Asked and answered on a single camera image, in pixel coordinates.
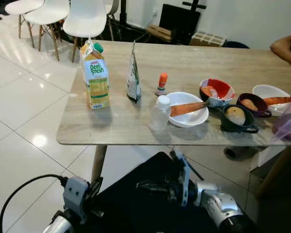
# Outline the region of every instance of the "orange carrot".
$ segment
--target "orange carrot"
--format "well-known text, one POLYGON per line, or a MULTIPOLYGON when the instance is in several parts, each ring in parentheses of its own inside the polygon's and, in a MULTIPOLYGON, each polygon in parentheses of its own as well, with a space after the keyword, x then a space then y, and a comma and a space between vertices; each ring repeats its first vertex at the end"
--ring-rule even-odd
POLYGON ((273 105, 273 104, 279 104, 279 103, 289 103, 291 102, 291 96, 289 97, 271 97, 266 98, 264 101, 267 103, 267 105, 273 105))
POLYGON ((207 102, 187 103, 182 105, 171 106, 171 117, 190 113, 202 109, 208 105, 207 102))

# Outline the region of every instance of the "potato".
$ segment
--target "potato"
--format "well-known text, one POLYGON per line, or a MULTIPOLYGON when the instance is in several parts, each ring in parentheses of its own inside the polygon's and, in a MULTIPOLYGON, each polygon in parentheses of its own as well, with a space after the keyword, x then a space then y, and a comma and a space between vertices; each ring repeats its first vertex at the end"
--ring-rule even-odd
POLYGON ((226 111, 227 118, 237 125, 243 125, 246 121, 245 114, 241 108, 230 107, 226 111))
POLYGON ((251 109, 251 110, 253 110, 253 111, 257 111, 257 110, 258 110, 258 108, 254 105, 254 103, 253 103, 251 100, 249 100, 249 99, 244 99, 244 100, 242 100, 241 102, 242 102, 242 104, 243 104, 246 108, 249 108, 249 109, 251 109))

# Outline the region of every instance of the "red bowl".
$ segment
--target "red bowl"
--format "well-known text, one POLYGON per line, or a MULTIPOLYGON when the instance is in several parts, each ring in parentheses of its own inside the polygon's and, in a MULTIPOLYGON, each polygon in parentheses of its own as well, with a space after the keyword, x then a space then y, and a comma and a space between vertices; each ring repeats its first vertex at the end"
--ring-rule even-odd
POLYGON ((232 99, 235 97, 235 91, 233 87, 231 87, 227 83, 218 79, 203 80, 199 85, 199 94, 203 101, 206 101, 209 103, 209 107, 225 106, 229 104, 232 101, 232 99), (212 86, 216 90, 218 96, 216 98, 212 96, 211 97, 208 96, 202 90, 202 87, 205 87, 205 86, 212 86))

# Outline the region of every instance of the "orange cap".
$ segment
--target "orange cap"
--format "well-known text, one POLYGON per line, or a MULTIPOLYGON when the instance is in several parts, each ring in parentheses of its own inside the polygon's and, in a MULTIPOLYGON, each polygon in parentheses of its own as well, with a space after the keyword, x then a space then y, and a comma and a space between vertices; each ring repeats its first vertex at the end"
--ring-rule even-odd
POLYGON ((159 81, 159 88, 164 88, 165 84, 167 83, 167 78, 168 74, 167 73, 162 73, 160 76, 160 81, 159 81))

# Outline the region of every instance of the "table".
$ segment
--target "table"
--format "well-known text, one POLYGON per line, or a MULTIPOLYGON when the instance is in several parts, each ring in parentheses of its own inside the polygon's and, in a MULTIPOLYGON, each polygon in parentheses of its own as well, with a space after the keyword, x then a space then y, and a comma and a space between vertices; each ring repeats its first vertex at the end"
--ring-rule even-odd
MULTIPOLYGON (((227 145, 270 146, 276 117, 256 120, 257 134, 226 133, 220 112, 210 110, 208 120, 192 128, 168 124, 162 133, 149 128, 154 92, 162 72, 169 75, 166 91, 199 96, 199 83, 216 78, 230 84, 238 95, 258 84, 277 86, 291 94, 291 66, 267 50, 245 50, 177 45, 136 44, 135 53, 142 97, 137 104, 126 95, 132 43, 100 41, 110 74, 110 108, 91 111, 79 68, 57 132, 64 145, 97 145, 92 180, 100 176, 107 145, 227 145)), ((273 145, 284 145, 277 141, 273 145)))

